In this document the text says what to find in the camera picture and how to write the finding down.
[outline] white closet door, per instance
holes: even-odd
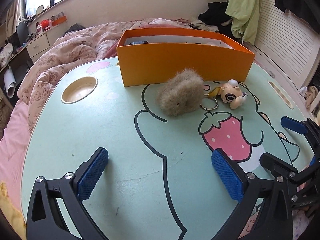
[[[319,64],[320,37],[291,13],[262,0],[255,46],[291,79],[299,89],[308,85]]]

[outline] green cloth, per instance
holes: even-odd
[[[226,14],[232,17],[232,34],[254,44],[258,30],[260,0],[229,0]]]

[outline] paper roll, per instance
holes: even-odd
[[[4,86],[5,86],[5,91],[7,92],[7,95],[9,98],[12,98],[14,95],[14,90],[17,86],[16,80],[14,79],[14,75],[12,73],[12,69],[9,68],[5,73],[4,73]]]

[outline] orange organizer box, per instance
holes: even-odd
[[[148,44],[130,45],[137,41]],[[183,28],[127,30],[117,52],[125,87],[164,83],[185,68],[205,81],[243,82],[255,56],[223,34]]]

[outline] metal ring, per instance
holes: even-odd
[[[201,104],[200,104],[200,107],[201,107],[203,110],[206,110],[206,111],[212,111],[212,110],[214,110],[214,109],[217,109],[218,106],[219,106],[217,99],[216,99],[216,98],[209,98],[209,99],[216,101],[216,106],[215,106],[214,108],[205,108],[205,107],[202,106]]]

